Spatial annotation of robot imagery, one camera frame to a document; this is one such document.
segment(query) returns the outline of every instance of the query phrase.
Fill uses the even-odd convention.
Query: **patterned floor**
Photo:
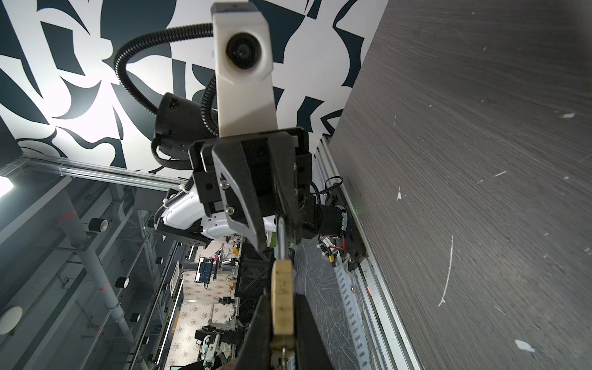
[[[197,361],[200,346],[194,338],[195,331],[207,325],[210,317],[215,323],[223,323],[234,316],[234,306],[217,303],[217,297],[228,295],[234,297],[234,281],[230,277],[218,275],[208,289],[204,288],[204,284],[195,283],[194,279],[193,273],[184,272],[184,301],[181,305],[179,320],[174,328],[173,342],[165,370],[170,370],[173,365],[184,366]],[[192,303],[187,302],[188,300],[200,302]]]

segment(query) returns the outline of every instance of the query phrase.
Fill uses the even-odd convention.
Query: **ceiling light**
[[[14,185],[9,178],[0,176],[0,197],[9,192],[13,187]]]
[[[6,310],[0,317],[0,335],[10,333],[21,321],[22,307],[16,306]]]
[[[88,222],[88,230],[96,233],[102,233],[109,226],[109,221],[103,218],[92,218]]]
[[[127,288],[127,284],[130,283],[130,278],[126,278],[124,276],[122,276],[121,278],[117,278],[117,280],[115,281],[115,287],[116,288]]]

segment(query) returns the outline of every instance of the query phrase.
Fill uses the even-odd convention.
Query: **wooden block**
[[[271,274],[271,314],[274,335],[294,334],[292,262],[276,260]]]

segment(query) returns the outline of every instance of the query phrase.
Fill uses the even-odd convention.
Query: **round ceiling light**
[[[109,221],[104,218],[92,218],[88,222],[88,230],[96,233],[102,233],[109,226]]]
[[[6,310],[0,317],[0,335],[8,334],[21,321],[22,307],[16,306]]]
[[[122,276],[120,278],[117,278],[117,280],[115,281],[115,287],[116,288],[127,288],[127,285],[130,283],[130,278],[126,278],[125,276]]]

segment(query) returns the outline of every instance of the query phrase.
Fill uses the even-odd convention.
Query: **cable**
[[[335,184],[331,185],[330,187],[327,187],[327,182],[329,180],[332,180],[332,179],[339,179],[341,181],[340,182],[336,182]],[[317,185],[314,182],[311,182],[310,183],[310,186],[313,187],[313,189],[314,189],[313,194],[317,196],[317,202],[320,204],[321,203],[321,197],[320,197],[321,194],[326,194],[326,193],[330,192],[333,189],[337,189],[342,184],[343,184],[343,177],[341,177],[341,176],[333,176],[333,177],[328,178],[325,181],[325,190],[318,191],[318,187],[317,187]]]
[[[212,23],[192,24],[181,27],[167,28],[165,30],[148,33],[138,36],[124,44],[115,54],[113,68],[115,75],[127,92],[130,93],[142,107],[156,115],[156,106],[146,98],[140,90],[132,83],[127,74],[127,62],[142,50],[160,44],[172,43],[175,41],[190,40],[192,38],[212,37],[214,35]]]
[[[327,182],[329,180],[332,180],[332,179],[340,179],[341,182],[337,182],[337,183],[331,185],[330,187],[327,187]],[[325,190],[321,191],[321,194],[325,194],[325,193],[330,192],[333,189],[337,189],[338,187],[341,186],[341,184],[343,184],[343,177],[341,177],[341,176],[333,176],[333,177],[330,177],[327,180],[325,180]]]
[[[160,216],[162,216],[162,213],[165,211],[165,209],[167,209],[168,207],[170,207],[171,205],[176,203],[185,194],[187,194],[189,192],[189,190],[191,190],[191,188],[193,187],[193,184],[194,184],[194,180],[193,180],[193,176],[191,176],[187,180],[187,182],[185,183],[185,186],[183,187],[182,191],[179,191],[178,193],[176,193],[175,195],[170,197],[167,201],[165,201],[163,203],[163,205],[160,206],[160,208],[158,208],[158,210],[154,213],[154,224],[156,224],[158,222],[158,219],[160,218]]]
[[[205,128],[214,135],[219,136],[218,124],[214,122],[212,117],[212,104],[214,103],[214,97],[216,96],[216,74],[212,75],[212,78],[206,85],[204,94],[201,96],[201,119],[204,122]]]
[[[154,159],[156,160],[156,162],[164,167],[167,168],[172,168],[172,169],[193,169],[193,167],[191,166],[191,161],[189,159],[181,159],[181,160],[176,160],[176,159],[163,159],[161,157],[158,156],[158,153],[156,153],[156,148],[158,148],[158,145],[160,145],[160,141],[161,141],[162,137],[158,134],[156,134],[154,136],[154,139],[152,140],[152,144],[150,145],[150,149],[152,150],[152,156],[154,157]]]
[[[315,184],[315,183],[314,183],[314,181],[312,181],[312,182],[310,183],[310,186],[312,186],[312,187],[313,187],[313,189],[314,189],[314,192],[313,192],[313,194],[314,194],[314,196],[317,198],[317,204],[321,204],[321,195],[320,195],[320,193],[318,192],[318,187],[317,187],[317,184]]]

